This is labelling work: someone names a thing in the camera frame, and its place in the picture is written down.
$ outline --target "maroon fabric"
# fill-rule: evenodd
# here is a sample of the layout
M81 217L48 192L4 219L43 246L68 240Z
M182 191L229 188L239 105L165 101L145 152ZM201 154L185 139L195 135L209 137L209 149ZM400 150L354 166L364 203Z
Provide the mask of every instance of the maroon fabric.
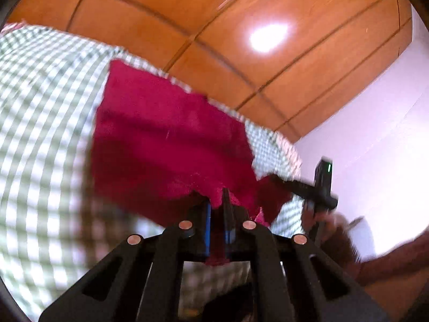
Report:
M111 61L92 149L98 195L168 226L201 195L219 207L227 187L232 203L271 223L290 194L269 177L256 181L252 161L243 123L203 95Z

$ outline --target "copper screw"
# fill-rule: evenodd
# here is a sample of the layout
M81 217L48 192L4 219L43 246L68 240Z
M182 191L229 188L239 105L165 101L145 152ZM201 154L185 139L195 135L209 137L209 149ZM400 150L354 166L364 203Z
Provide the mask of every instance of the copper screw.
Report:
M246 220L243 223L243 227L246 230L253 230L254 228L256 228L256 223L254 221L251 221L251 220Z
M128 242L128 244L133 246L133 245L138 245L141 240L142 240L142 238L139 235L131 235L128 238L127 242Z
M293 242L298 245L304 245L307 243L307 238L304 235L298 234L293 237Z
M192 222L189 220L182 220L179 223L179 228L181 228L182 230L189 230L192 227Z

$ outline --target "bed sheet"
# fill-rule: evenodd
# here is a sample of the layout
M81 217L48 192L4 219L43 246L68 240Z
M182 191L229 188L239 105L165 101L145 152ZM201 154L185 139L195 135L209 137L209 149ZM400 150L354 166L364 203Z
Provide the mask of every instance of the bed sheet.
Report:
M153 222L94 197L89 175L94 115L110 60L190 88L125 49L48 27L26 25L0 37L0 274L31 320L131 233L162 232ZM293 146L245 122L258 178L299 174ZM302 232L302 201L286 203L274 233ZM249 264L185 263L179 311L201 309L243 284Z

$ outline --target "cloth fold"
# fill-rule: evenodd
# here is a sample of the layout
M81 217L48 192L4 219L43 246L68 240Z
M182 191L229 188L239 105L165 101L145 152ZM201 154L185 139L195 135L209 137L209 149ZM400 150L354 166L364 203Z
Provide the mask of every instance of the cloth fold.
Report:
M257 180L243 123L169 80L110 63L98 107L91 168L95 192L162 226L208 197L231 202L268 225L291 195L270 176Z

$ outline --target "red cloth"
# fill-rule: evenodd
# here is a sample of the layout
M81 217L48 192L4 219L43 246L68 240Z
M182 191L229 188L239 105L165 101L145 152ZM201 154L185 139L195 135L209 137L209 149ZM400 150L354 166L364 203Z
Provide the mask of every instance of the red cloth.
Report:
M243 123L119 60L110 63L91 159L98 195L162 226L185 219L201 195L219 207L223 187L260 222L290 199L269 177L256 181Z

